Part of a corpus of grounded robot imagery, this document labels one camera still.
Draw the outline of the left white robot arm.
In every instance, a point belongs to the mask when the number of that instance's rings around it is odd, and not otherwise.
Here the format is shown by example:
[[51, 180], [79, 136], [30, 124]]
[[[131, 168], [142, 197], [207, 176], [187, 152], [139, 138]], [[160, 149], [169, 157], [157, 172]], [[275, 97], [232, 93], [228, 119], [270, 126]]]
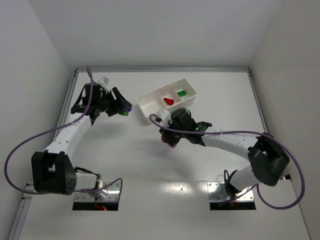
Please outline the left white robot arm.
[[101, 83], [86, 83], [64, 127], [44, 151], [31, 157], [34, 190], [42, 194], [95, 193], [102, 189], [100, 174], [73, 166], [73, 153], [85, 132], [102, 113], [128, 115], [132, 104], [117, 87], [107, 91]]

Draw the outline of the white three-compartment tray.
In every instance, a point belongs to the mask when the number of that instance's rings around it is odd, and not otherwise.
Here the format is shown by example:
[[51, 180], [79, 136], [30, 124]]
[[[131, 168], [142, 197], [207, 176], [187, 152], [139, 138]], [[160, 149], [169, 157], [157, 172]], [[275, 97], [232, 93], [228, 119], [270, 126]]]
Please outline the white three-compartment tray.
[[154, 89], [138, 96], [136, 102], [147, 123], [151, 123], [149, 116], [160, 110], [170, 113], [180, 108], [187, 108], [193, 104], [197, 96], [196, 90], [186, 78]]

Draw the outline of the metal base plate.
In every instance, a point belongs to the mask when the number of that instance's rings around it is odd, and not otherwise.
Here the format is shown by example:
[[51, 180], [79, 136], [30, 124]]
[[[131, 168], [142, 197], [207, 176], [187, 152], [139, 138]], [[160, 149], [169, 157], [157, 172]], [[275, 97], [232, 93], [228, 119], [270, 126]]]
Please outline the metal base plate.
[[235, 199], [227, 194], [224, 182], [207, 182], [209, 202], [214, 204], [221, 203], [253, 203], [255, 201], [253, 188], [246, 187], [236, 194]]
[[115, 203], [120, 199], [122, 193], [122, 180], [118, 179], [115, 183], [100, 182], [99, 188], [103, 188], [95, 193], [76, 192], [74, 195], [75, 203]]

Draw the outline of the red lego brick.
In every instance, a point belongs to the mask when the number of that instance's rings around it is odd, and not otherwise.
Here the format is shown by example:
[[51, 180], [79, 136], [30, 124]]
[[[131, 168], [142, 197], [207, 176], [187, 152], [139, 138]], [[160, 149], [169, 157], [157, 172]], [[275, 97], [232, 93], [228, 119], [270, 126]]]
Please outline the red lego brick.
[[164, 102], [166, 103], [167, 106], [172, 106], [175, 103], [174, 99], [170, 99], [170, 98], [163, 98]]
[[174, 148], [176, 144], [167, 136], [162, 135], [161, 136], [161, 141], [165, 144], [167, 144], [170, 148]]

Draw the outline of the small green connector lego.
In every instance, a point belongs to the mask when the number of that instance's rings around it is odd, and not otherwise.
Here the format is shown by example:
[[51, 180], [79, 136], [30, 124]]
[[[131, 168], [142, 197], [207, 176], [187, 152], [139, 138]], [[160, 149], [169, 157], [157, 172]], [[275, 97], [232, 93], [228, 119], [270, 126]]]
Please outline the small green connector lego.
[[129, 115], [129, 112], [126, 110], [122, 110], [119, 112], [119, 115], [127, 117]]

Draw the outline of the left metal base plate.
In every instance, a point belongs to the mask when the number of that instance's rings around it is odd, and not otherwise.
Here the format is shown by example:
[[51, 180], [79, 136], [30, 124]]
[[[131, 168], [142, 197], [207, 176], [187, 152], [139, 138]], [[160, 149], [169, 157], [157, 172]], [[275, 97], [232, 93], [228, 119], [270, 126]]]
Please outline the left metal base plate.
[[74, 195], [75, 203], [115, 203], [120, 199], [122, 193], [122, 180], [118, 179], [115, 183], [100, 182], [99, 188], [103, 188], [95, 193], [76, 192]]

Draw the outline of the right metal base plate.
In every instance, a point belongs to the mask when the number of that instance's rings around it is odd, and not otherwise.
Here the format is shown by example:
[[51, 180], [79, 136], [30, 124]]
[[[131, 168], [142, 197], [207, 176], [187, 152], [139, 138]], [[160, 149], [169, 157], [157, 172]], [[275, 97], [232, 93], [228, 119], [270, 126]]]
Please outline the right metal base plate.
[[253, 203], [255, 201], [253, 188], [246, 187], [236, 194], [235, 199], [227, 194], [224, 182], [207, 182], [209, 202], [214, 204], [221, 203]]

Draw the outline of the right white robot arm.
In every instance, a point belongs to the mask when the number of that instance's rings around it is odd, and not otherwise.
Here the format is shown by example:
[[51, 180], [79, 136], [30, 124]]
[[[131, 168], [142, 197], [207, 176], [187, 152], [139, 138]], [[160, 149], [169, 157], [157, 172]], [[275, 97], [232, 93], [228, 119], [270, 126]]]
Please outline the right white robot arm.
[[263, 183], [274, 187], [287, 165], [289, 156], [273, 140], [264, 136], [231, 134], [209, 134], [213, 126], [209, 122], [196, 122], [189, 110], [181, 108], [174, 112], [159, 110], [157, 122], [164, 127], [159, 130], [161, 140], [175, 147], [181, 139], [203, 147], [218, 148], [238, 155], [249, 162], [249, 166], [224, 172], [224, 181], [219, 188], [223, 200], [231, 200], [245, 188]]

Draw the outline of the green lego end brick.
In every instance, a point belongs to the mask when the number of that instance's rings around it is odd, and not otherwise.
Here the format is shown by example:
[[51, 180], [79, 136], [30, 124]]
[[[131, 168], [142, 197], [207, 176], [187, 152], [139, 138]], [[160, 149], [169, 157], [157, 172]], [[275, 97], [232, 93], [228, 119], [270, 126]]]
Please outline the green lego end brick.
[[180, 98], [185, 97], [185, 96], [187, 95], [187, 93], [186, 93], [184, 90], [177, 91], [176, 93], [178, 94], [178, 96], [179, 96]]

